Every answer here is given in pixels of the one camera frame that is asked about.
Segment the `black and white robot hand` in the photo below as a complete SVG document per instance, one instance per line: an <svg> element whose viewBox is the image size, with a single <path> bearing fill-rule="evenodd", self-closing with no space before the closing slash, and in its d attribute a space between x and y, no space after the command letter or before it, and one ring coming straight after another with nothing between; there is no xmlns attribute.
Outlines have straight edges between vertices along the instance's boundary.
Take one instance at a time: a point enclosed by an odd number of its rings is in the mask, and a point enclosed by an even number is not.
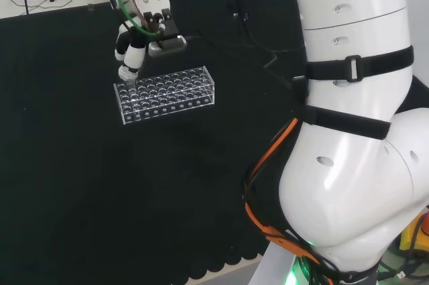
<svg viewBox="0 0 429 285"><path fill-rule="evenodd" d="M163 56L186 47L173 19L170 0L126 0L119 11L126 17L115 44L122 81L136 80L147 56Z"/></svg>

